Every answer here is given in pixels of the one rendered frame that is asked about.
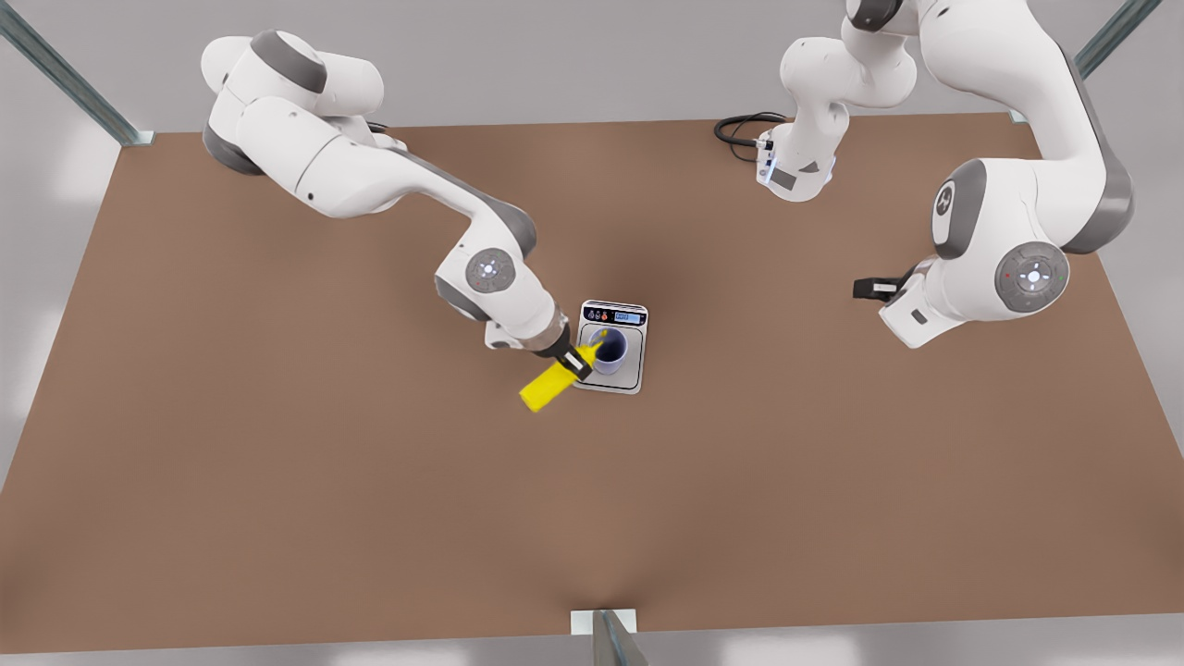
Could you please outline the yellow sauce bottle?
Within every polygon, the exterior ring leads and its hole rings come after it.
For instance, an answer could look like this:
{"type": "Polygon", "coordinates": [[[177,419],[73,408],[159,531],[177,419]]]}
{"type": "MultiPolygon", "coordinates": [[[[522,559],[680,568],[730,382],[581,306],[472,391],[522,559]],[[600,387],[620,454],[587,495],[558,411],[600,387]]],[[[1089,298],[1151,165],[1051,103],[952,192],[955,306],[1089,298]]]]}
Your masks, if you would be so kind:
{"type": "Polygon", "coordinates": [[[521,388],[519,396],[525,405],[536,414],[575,382],[583,380],[575,379],[574,374],[553,361],[542,374],[538,374],[536,379],[521,388]]]}

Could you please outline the lavender cup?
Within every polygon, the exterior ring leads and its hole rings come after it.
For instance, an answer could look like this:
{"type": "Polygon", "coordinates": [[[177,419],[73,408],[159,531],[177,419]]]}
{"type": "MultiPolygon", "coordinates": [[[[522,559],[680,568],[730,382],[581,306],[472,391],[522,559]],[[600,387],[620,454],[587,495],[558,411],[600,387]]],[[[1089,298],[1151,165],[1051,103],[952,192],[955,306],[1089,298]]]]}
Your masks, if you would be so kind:
{"type": "Polygon", "coordinates": [[[588,339],[588,345],[596,346],[597,374],[616,374],[623,365],[629,351],[629,341],[625,333],[617,327],[601,327],[596,329],[588,339]]]}

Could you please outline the silver frame post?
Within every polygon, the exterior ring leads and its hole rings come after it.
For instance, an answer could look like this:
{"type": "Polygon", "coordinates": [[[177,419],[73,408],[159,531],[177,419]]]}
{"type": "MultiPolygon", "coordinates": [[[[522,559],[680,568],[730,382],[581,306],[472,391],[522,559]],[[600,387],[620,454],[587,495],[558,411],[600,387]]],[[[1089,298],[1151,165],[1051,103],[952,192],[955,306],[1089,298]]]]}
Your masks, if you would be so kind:
{"type": "Polygon", "coordinates": [[[1162,4],[1177,0],[1028,0],[1032,17],[1054,34],[1070,31],[1083,36],[1092,28],[1090,38],[1074,55],[1079,76],[1090,78],[1124,41],[1147,21],[1162,4]]]}
{"type": "Polygon", "coordinates": [[[570,634],[591,636],[593,666],[650,666],[637,629],[637,610],[570,611],[570,634]]]}
{"type": "Polygon", "coordinates": [[[0,36],[121,146],[153,145],[155,132],[135,128],[7,0],[0,0],[0,36]]]}

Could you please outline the silver digital kitchen scale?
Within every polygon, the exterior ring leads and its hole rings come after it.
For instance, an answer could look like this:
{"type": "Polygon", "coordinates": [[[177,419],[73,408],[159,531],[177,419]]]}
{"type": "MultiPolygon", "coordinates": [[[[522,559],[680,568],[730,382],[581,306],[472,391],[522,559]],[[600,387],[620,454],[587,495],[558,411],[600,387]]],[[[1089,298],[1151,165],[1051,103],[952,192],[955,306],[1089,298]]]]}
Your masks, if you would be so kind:
{"type": "Polygon", "coordinates": [[[588,345],[588,339],[601,327],[617,327],[625,333],[629,341],[628,356],[616,374],[604,376],[593,371],[587,379],[575,382],[575,388],[622,395],[638,393],[646,359],[646,307],[611,301],[584,301],[579,316],[579,344],[588,345]]]}

